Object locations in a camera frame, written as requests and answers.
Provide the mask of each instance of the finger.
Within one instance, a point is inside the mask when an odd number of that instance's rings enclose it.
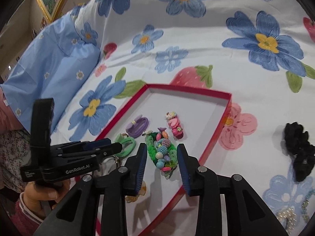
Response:
[[[70,189],[70,179],[62,181],[63,186],[58,190],[58,198],[55,199],[55,202],[60,202],[61,199],[69,192]]]
[[[44,187],[31,182],[25,187],[24,195],[33,201],[55,200],[58,198],[58,192],[49,187]]]

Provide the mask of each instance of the metal screw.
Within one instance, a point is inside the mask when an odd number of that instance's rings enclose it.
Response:
[[[199,171],[199,172],[206,172],[206,171],[207,171],[207,168],[204,167],[204,166],[200,166],[200,167],[198,167],[198,171]]]
[[[243,178],[242,178],[241,175],[235,174],[235,175],[233,176],[233,179],[234,179],[235,181],[241,181]]]
[[[92,179],[92,176],[91,175],[85,175],[85,176],[83,176],[83,181],[84,182],[88,182],[88,181],[90,181]]]
[[[118,171],[119,171],[120,173],[125,173],[125,172],[127,172],[127,170],[128,170],[128,168],[125,167],[125,166],[120,167],[120,168],[118,169]]]

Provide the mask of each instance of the hair accessory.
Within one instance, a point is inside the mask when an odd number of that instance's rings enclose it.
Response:
[[[301,124],[287,123],[284,128],[285,146],[294,157],[293,169],[297,182],[302,182],[315,165],[315,147],[308,141],[308,132],[303,132]]]
[[[162,175],[169,179],[178,164],[176,148],[168,138],[164,138],[161,134],[166,128],[158,129],[159,132],[146,135],[145,143],[151,160],[161,170]]]
[[[134,138],[128,136],[126,133],[119,134],[115,139],[115,143],[122,144],[122,151],[116,154],[116,156],[120,159],[126,158],[136,147],[136,141]]]
[[[146,193],[146,184],[144,181],[142,181],[139,194],[137,196],[125,196],[125,200],[127,201],[127,203],[135,202],[139,198],[140,195],[144,196],[145,193]]]
[[[183,138],[184,132],[177,114],[175,112],[167,112],[165,119],[167,120],[168,125],[172,129],[172,133],[175,140]]]
[[[133,138],[139,137],[148,127],[149,120],[147,117],[138,115],[131,123],[126,127],[126,132]]]
[[[279,222],[286,220],[285,230],[287,234],[290,234],[293,230],[294,226],[296,225],[296,214],[294,213],[294,209],[287,208],[277,213],[277,218]]]
[[[310,221],[310,217],[308,215],[308,211],[306,210],[306,207],[309,204],[309,199],[311,198],[312,195],[315,195],[315,189],[312,189],[308,192],[308,194],[305,197],[305,201],[302,203],[302,217],[305,223],[308,223]]]

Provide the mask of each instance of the green hair tie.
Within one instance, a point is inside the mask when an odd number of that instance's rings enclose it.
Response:
[[[133,137],[128,136],[127,134],[119,134],[116,139],[115,143],[121,143],[122,144],[122,151],[118,154],[115,154],[118,158],[123,159],[126,158],[136,147],[136,141]]]

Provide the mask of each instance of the black scrunchie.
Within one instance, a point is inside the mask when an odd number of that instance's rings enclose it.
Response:
[[[288,152],[295,157],[293,169],[297,182],[302,182],[312,171],[315,165],[315,146],[308,141],[308,132],[303,132],[301,124],[287,123],[284,128],[285,146]]]

